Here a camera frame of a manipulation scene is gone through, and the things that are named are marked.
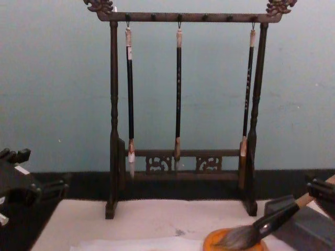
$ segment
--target white paper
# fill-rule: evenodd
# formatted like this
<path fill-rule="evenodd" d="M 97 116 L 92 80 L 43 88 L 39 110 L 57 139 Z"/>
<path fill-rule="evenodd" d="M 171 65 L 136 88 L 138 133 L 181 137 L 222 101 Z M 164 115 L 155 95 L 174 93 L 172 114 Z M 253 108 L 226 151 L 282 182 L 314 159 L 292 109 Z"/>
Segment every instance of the white paper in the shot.
<path fill-rule="evenodd" d="M 28 172 L 27 170 L 25 170 L 21 166 L 15 166 L 15 169 L 18 170 L 19 172 L 23 173 L 24 175 L 30 174 L 30 172 Z"/>
<path fill-rule="evenodd" d="M 202 241 L 181 237 L 139 239 L 127 241 L 95 240 L 81 242 L 70 251 L 201 251 Z"/>

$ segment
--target light blue wall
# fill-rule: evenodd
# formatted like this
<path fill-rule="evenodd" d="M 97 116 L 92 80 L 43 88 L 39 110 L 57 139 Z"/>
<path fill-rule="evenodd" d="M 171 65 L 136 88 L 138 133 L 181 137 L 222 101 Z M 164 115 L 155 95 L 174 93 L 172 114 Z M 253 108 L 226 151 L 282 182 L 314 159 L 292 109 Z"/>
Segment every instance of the light blue wall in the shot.
<path fill-rule="evenodd" d="M 266 2 L 115 0 L 119 11 L 208 13 L 264 13 Z M 334 13 L 334 1 L 298 1 L 269 27 L 257 169 L 335 167 Z M 130 25 L 136 148 L 172 149 L 177 25 Z M 236 149 L 251 25 L 182 24 L 182 29 L 182 148 Z M 124 32 L 121 23 L 119 134 L 127 142 Z M 31 148 L 26 167 L 32 172 L 108 170 L 108 23 L 81 0 L 2 0 L 0 34 L 0 148 Z M 224 161 L 224 167 L 236 169 L 236 159 Z"/>

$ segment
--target orange dish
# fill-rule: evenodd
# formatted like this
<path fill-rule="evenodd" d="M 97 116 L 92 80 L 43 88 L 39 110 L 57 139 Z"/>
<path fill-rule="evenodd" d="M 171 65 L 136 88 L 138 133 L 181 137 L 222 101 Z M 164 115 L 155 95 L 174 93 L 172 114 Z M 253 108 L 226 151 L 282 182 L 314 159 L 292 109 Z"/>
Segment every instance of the orange dish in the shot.
<path fill-rule="evenodd" d="M 214 244 L 218 243 L 228 232 L 230 229 L 219 229 L 211 232 L 204 241 L 203 251 L 228 251 L 227 249 L 223 249 L 220 247 L 214 246 Z M 266 244 L 261 241 L 255 246 L 246 249 L 244 251 L 269 251 Z"/>

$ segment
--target wooden post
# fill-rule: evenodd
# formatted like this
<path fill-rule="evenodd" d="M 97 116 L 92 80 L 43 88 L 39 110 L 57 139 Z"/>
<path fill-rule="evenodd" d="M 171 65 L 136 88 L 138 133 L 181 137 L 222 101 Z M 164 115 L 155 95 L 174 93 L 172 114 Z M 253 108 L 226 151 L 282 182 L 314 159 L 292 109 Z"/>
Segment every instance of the wooden post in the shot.
<path fill-rule="evenodd" d="M 245 169 L 243 200 L 244 200 L 244 206 L 250 216 L 256 216 L 257 213 L 257 203 L 255 200 L 255 191 L 254 191 L 254 169 L 255 169 L 254 160 L 255 160 L 255 150 L 257 141 L 256 124 L 258 117 L 258 105 L 260 102 L 261 88 L 262 88 L 264 56 L 266 47 L 266 33 L 268 26 L 269 26 L 268 23 L 261 24 L 255 82 L 252 97 L 250 130 L 247 140 L 247 166 Z"/>
<path fill-rule="evenodd" d="M 117 27 L 118 22 L 110 23 L 110 101 L 111 101 L 111 132 L 109 140 L 109 168 L 110 168 L 110 194 L 106 204 L 106 219 L 113 219 L 118 201 L 118 60 L 117 60 Z"/>

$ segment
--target carved dragon head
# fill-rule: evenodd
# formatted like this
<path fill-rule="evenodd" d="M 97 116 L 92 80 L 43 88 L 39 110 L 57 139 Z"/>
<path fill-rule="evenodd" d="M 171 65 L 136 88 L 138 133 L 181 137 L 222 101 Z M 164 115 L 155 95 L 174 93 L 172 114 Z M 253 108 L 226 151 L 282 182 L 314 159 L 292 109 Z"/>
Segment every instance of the carved dragon head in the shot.
<path fill-rule="evenodd" d="M 101 21 L 108 19 L 108 15 L 113 10 L 113 2 L 111 0 L 83 0 L 86 5 L 91 4 L 87 9 L 96 12 Z"/>
<path fill-rule="evenodd" d="M 288 7 L 293 7 L 298 0 L 269 0 L 266 12 L 269 16 L 273 17 L 277 14 L 287 14 L 291 10 Z"/>

